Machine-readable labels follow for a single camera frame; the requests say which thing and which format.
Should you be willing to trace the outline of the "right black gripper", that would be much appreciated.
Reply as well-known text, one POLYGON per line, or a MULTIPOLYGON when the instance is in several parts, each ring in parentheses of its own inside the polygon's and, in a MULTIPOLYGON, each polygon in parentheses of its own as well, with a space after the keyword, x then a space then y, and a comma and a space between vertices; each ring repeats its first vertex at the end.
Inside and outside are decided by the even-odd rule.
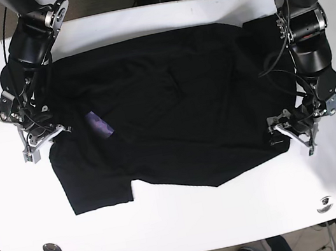
POLYGON ((40 149, 62 132, 71 132, 70 126, 58 124, 52 117, 40 118, 35 121, 17 123, 18 134, 24 144, 23 157, 26 163, 36 164, 41 159, 40 149))

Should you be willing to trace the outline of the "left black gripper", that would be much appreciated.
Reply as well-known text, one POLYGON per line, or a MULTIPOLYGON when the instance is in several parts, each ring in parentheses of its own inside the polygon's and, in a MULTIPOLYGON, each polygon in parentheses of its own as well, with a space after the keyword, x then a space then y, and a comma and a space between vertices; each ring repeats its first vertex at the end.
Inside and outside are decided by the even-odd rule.
POLYGON ((331 97, 324 101, 313 98, 311 104, 301 104, 292 111, 283 109, 279 116, 267 118, 269 142, 272 146, 278 145, 285 141, 285 137, 288 137, 308 148, 309 155, 313 156, 319 121, 322 117, 333 115, 331 97))

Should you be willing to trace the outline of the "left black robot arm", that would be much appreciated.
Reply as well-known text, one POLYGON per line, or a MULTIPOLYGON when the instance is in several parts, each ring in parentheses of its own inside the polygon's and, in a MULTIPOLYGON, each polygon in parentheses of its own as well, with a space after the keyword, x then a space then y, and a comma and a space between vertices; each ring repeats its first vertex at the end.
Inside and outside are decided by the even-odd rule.
POLYGON ((267 120, 270 134, 283 134, 314 154, 319 121, 336 114, 336 71, 326 37, 328 18, 319 0, 275 0, 277 26, 283 45, 278 56, 263 67, 260 77, 279 72, 277 65, 289 51, 294 70, 289 75, 304 89, 302 103, 267 120))

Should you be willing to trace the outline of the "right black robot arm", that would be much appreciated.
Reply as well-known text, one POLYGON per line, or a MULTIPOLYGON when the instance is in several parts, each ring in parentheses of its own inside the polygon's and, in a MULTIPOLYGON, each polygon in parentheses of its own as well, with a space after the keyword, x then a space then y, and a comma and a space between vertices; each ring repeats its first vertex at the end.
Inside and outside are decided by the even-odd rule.
POLYGON ((43 102, 51 81, 54 43, 68 0, 0 0, 18 22, 9 44, 3 45, 0 75, 0 121, 16 126, 24 144, 24 160, 37 163, 40 148, 69 128, 53 123, 43 102))

